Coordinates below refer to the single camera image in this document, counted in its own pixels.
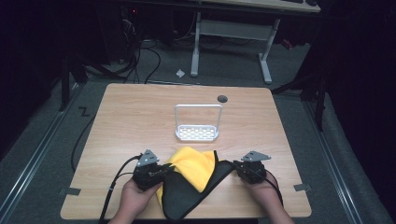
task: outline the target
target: wooden table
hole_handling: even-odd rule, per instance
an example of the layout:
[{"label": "wooden table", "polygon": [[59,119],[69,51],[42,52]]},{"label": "wooden table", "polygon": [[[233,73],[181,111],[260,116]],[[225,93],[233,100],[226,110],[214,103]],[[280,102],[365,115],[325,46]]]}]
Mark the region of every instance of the wooden table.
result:
[{"label": "wooden table", "polygon": [[[222,104],[219,137],[211,143],[185,143],[175,135],[175,105]],[[311,208],[301,184],[281,120],[271,92],[265,88],[110,84],[99,107],[91,133],[81,155],[71,188],[78,196],[67,195],[61,211],[65,219],[97,219],[107,190],[126,160],[151,149],[163,164],[180,147],[199,151],[216,150],[221,160],[240,160],[250,150],[272,157],[265,167],[277,178],[285,209],[292,217],[308,217]],[[132,172],[135,162],[124,171]],[[119,206],[123,184],[118,180],[107,209],[112,218]],[[264,217],[236,172],[228,175],[186,218]],[[164,218],[156,197],[138,218]]]}]

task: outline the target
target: small white object on floor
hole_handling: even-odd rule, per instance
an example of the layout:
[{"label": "small white object on floor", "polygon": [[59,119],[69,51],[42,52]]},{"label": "small white object on floor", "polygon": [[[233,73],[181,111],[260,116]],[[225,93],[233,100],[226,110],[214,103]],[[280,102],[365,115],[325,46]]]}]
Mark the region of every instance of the small white object on floor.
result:
[{"label": "small white object on floor", "polygon": [[176,72],[176,75],[177,75],[178,77],[183,77],[184,74],[186,74],[186,73],[184,73],[183,71],[181,71],[181,69],[178,69],[178,71]]}]

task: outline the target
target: yellow cloth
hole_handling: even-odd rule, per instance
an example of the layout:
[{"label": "yellow cloth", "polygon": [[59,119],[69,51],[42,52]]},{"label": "yellow cloth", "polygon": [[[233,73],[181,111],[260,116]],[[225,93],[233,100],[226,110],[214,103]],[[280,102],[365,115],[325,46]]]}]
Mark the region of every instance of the yellow cloth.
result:
[{"label": "yellow cloth", "polygon": [[[215,170],[214,151],[199,152],[192,147],[181,147],[168,160],[175,166],[175,172],[181,173],[198,192],[204,191],[210,176]],[[163,187],[157,190],[157,199],[162,205]]]}]

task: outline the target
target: table leg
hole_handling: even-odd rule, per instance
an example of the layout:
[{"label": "table leg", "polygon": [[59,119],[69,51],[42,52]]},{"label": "table leg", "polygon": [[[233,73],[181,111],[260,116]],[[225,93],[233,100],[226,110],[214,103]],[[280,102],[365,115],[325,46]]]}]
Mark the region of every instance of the table leg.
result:
[{"label": "table leg", "polygon": [[191,62],[191,76],[192,77],[198,76],[200,33],[201,33],[201,12],[197,12],[197,22],[195,25],[194,52],[192,53],[192,62]]},{"label": "table leg", "polygon": [[268,40],[267,40],[267,45],[265,46],[264,53],[259,53],[260,65],[262,66],[262,75],[264,76],[264,82],[266,84],[272,83],[270,70],[268,69],[268,64],[267,64],[267,57],[270,52],[271,46],[274,42],[274,38],[275,38],[277,27],[279,26],[279,23],[280,23],[280,19],[275,20],[274,26],[272,27],[271,32],[268,37]]}]

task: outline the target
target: desk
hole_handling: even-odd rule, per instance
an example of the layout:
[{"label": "desk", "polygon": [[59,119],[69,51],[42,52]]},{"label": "desk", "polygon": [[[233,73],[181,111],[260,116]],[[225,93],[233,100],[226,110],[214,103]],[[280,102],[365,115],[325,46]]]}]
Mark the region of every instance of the desk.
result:
[{"label": "desk", "polygon": [[[318,6],[311,7],[306,2],[302,4],[292,3],[280,0],[201,0],[207,3],[220,3],[220,4],[231,4],[245,7],[267,7],[278,10],[292,10],[299,12],[320,12]],[[259,53],[259,62],[262,67],[262,75],[264,81],[267,84],[272,83],[270,71],[267,64],[267,57],[270,52],[271,46],[274,42],[276,31],[280,19],[276,19],[274,24],[271,25],[255,25],[237,22],[226,22],[226,21],[212,21],[212,20],[201,20],[201,13],[197,13],[197,20],[195,25],[195,43],[194,50],[192,53],[191,62],[191,75],[193,77],[198,76],[199,67],[199,41],[200,35],[219,35],[235,38],[245,38],[265,41],[265,47],[262,49],[262,53]]]},{"label": "desk", "polygon": [[[189,144],[175,135],[175,105],[222,104],[219,137],[212,143]],[[108,187],[123,163],[151,149],[164,164],[180,147],[199,151],[216,150],[221,160],[240,160],[250,150],[270,155],[264,165],[277,178],[286,211],[292,217],[308,217],[311,208],[290,151],[271,92],[264,88],[127,85],[110,84],[99,107],[96,120],[84,147],[71,188],[78,196],[67,195],[61,211],[65,219],[99,218]],[[124,172],[132,172],[135,162]],[[119,206],[123,176],[113,192],[106,218]],[[265,214],[253,202],[236,172],[228,175],[186,218],[248,218]],[[162,219],[163,211],[153,197],[138,217]]]}]

